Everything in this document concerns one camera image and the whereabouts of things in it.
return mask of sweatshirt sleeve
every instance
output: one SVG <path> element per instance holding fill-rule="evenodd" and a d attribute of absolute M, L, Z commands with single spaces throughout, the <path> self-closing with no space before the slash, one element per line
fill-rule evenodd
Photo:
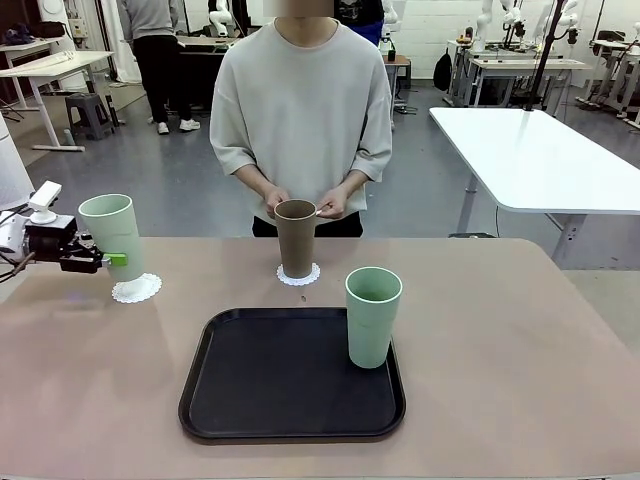
<path fill-rule="evenodd" d="M 127 0 L 118 0 L 118 16 L 120 17 L 120 25 L 122 25 L 124 39 L 129 43 L 133 42 L 131 18 L 129 18 L 129 12 L 127 12 Z"/>
<path fill-rule="evenodd" d="M 171 25 L 175 30 L 180 20 L 180 14 L 178 13 L 178 0 L 169 0 L 169 13 L 171 14 Z"/>
<path fill-rule="evenodd" d="M 213 91 L 209 138 L 225 175 L 245 165 L 255 165 L 247 126 L 238 99 L 233 69 L 225 55 Z"/>
<path fill-rule="evenodd" d="M 374 182 L 382 181 L 382 171 L 391 159 L 391 89 L 380 56 L 371 79 L 369 102 L 360 145 L 352 170 L 360 170 Z"/>

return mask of white sneaker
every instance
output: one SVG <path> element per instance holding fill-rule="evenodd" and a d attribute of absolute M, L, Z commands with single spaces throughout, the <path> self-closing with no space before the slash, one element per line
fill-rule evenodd
<path fill-rule="evenodd" d="M 180 120 L 180 131 L 191 132 L 192 130 L 200 130 L 200 122 L 195 120 Z"/>
<path fill-rule="evenodd" d="M 158 124 L 158 135 L 169 135 L 169 127 L 164 122 Z"/>

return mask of person's left hand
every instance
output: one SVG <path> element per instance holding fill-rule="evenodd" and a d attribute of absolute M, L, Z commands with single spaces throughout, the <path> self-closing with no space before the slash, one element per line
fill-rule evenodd
<path fill-rule="evenodd" d="M 341 186 L 329 190 L 318 204 L 318 217 L 339 220 L 347 205 L 347 191 Z"/>

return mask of neck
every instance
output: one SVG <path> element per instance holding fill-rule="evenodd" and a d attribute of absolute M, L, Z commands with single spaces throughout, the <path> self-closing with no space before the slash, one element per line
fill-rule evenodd
<path fill-rule="evenodd" d="M 338 23 L 329 17 L 278 17 L 276 29 L 296 47 L 317 47 L 328 42 Z"/>

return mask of black tray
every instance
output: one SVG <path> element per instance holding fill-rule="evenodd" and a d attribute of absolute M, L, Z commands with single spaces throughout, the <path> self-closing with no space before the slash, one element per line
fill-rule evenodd
<path fill-rule="evenodd" d="M 344 308 L 217 315 L 179 406 L 185 430 L 206 440 L 366 441 L 392 432 L 404 412 L 393 346 L 381 367 L 355 366 Z"/>

